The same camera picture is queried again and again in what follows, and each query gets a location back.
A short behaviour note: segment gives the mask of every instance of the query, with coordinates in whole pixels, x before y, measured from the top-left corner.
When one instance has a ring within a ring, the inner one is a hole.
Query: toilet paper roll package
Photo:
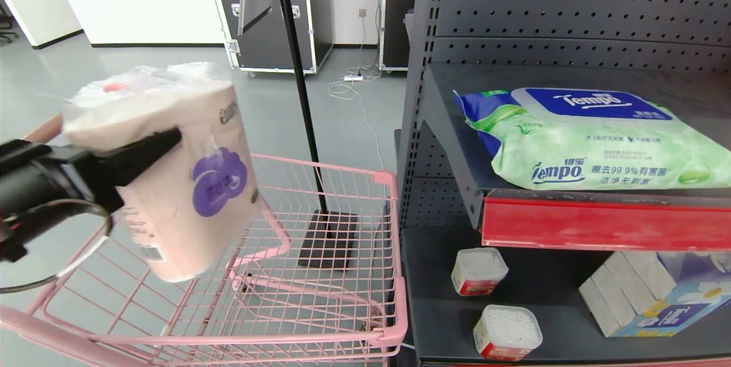
[[[532,190],[731,187],[731,152],[621,91],[520,88],[457,97],[497,175]]]
[[[209,63],[141,66],[82,88],[63,112],[71,144],[125,146],[178,127],[180,143],[118,188],[118,219],[149,266],[169,282],[192,279],[259,215],[258,187],[233,84]]]

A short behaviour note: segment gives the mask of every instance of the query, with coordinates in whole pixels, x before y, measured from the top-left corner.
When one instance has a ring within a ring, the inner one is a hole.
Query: cart handle
[[[82,360],[87,364],[109,367],[149,367],[149,364],[99,346],[93,341],[81,338],[52,323],[12,309],[7,305],[0,305],[0,325],[15,331],[29,341],[50,346],[65,356]]]

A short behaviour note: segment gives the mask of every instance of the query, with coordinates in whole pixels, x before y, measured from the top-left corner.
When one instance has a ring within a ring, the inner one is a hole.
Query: wet wipes package
[[[519,187],[731,187],[731,152],[634,94],[567,88],[455,94],[493,156],[495,173]]]

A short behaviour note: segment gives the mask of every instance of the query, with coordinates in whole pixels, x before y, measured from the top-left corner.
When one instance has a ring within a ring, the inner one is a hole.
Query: wire basket
[[[48,141],[58,131],[51,133],[34,139]],[[25,313],[3,306],[3,327],[104,367],[384,362],[394,356],[407,330],[407,309],[393,174],[252,158],[263,213],[209,271],[186,283],[161,281],[118,231],[47,286]],[[339,214],[315,213],[314,166],[327,205]],[[301,265],[301,247],[311,244],[308,229],[343,221],[354,230],[343,259],[347,270]],[[71,260],[102,235],[96,231]]]

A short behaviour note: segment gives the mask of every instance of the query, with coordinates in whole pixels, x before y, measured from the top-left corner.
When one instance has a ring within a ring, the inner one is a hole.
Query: purple logo
[[[226,201],[243,192],[246,185],[246,165],[238,154],[222,147],[203,157],[193,167],[193,206],[203,217],[221,211]]]

